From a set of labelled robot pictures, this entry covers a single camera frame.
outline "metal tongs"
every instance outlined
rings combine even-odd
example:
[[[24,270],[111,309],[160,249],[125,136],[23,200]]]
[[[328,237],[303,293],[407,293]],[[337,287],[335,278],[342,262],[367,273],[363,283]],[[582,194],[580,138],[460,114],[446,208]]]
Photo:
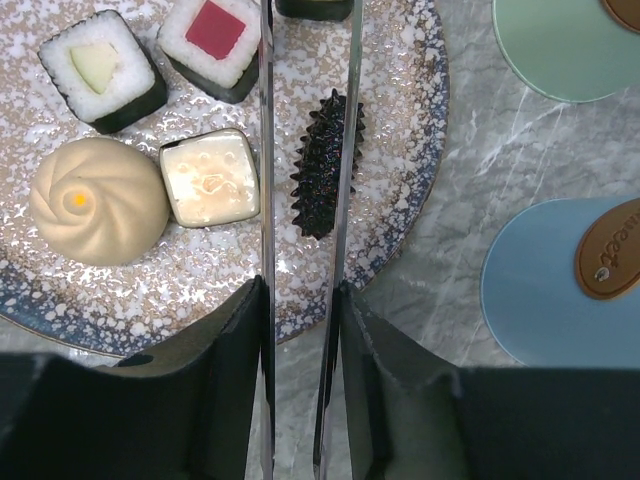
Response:
[[[261,0],[262,40],[259,50],[260,65],[260,191],[262,203],[262,276],[268,294],[270,322],[265,325],[262,365],[262,472],[263,479],[273,480],[275,454],[275,222],[274,222],[274,101],[273,101],[273,12],[271,0]],[[331,291],[327,297],[327,331],[322,360],[318,415],[314,439],[313,463],[316,480],[326,480],[331,441],[331,387],[338,354],[339,325],[332,319],[333,295],[344,278],[344,262],[349,219],[349,194],[353,155],[358,120],[358,90],[362,61],[362,0],[354,0],[349,59],[349,83],[345,129],[342,145],[342,163],[336,219],[334,227],[334,251],[331,267]]]
[[[260,22],[260,195],[262,213],[262,277],[264,303],[269,304],[269,322],[262,326],[262,398],[260,414],[262,478],[273,480],[275,457],[275,213],[274,106],[273,106],[273,11],[271,0],[261,0]]]
[[[342,158],[340,163],[340,183],[338,204],[334,224],[334,246],[331,273],[329,277],[330,291],[327,295],[326,333],[322,354],[322,370],[318,393],[318,409],[313,444],[313,472],[316,480],[327,479],[327,469],[331,458],[331,393],[333,376],[338,358],[338,340],[340,324],[332,315],[333,299],[340,283],[344,279],[345,257],[347,249],[347,224],[349,222],[349,196],[351,193],[351,176],[353,155],[356,142],[358,121],[358,91],[360,88],[360,67],[362,63],[362,24],[364,8],[362,0],[354,0],[351,48],[349,54],[349,78],[347,87],[347,105],[344,119],[344,137],[342,142]]]

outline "cucumber slice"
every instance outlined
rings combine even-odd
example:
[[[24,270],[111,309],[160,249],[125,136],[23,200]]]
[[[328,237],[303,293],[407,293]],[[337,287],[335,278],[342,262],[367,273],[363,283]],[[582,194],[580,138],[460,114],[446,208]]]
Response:
[[[78,74],[97,94],[103,94],[118,66],[118,52],[109,43],[82,45],[70,49]]]

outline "blue coaster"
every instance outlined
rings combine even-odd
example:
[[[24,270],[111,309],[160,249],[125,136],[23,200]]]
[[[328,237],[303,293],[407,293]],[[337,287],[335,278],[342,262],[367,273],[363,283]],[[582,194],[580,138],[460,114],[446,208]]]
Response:
[[[511,220],[489,249],[483,313],[498,343],[528,366],[640,368],[640,288],[587,296],[575,277],[589,227],[637,196],[552,200]]]

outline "speckled ceramic plate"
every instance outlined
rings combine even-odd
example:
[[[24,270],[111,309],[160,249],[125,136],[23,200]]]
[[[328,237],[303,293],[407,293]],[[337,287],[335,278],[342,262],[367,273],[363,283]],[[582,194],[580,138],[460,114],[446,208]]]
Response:
[[[28,210],[31,178],[43,155],[94,136],[70,114],[38,62],[41,42],[113,8],[150,48],[168,81],[168,104],[115,138],[155,158],[169,141],[222,127],[258,145],[257,87],[242,104],[213,101],[190,86],[154,38],[164,0],[5,0],[0,4],[0,314],[80,348],[128,355],[161,341],[217,307],[259,273],[259,219],[183,229],[170,223],[135,264],[94,268],[51,252]],[[428,196],[444,146],[447,59],[433,2],[370,0],[366,7],[361,101],[364,157],[352,196],[348,278],[364,286],[398,248]],[[323,319],[330,239],[302,238],[292,226],[293,162],[308,112],[332,87],[346,90],[350,23],[275,18],[277,338]]]

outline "marble surface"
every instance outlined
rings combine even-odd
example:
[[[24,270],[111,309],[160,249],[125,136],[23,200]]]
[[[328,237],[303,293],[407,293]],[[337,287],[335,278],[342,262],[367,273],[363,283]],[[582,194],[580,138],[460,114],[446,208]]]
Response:
[[[367,287],[366,297],[375,311],[451,362],[514,365],[482,319],[478,290],[484,255],[499,229],[533,203],[640,188],[634,143],[640,89],[584,105],[548,100],[526,88],[503,60],[489,0],[440,0],[439,10],[451,68],[447,151],[422,215],[397,257]],[[323,338],[321,325],[278,347],[279,480],[312,478]],[[0,349],[54,350],[88,364],[105,360],[3,323]],[[338,375],[330,478],[348,479]],[[248,479],[261,478],[257,453],[253,441]]]

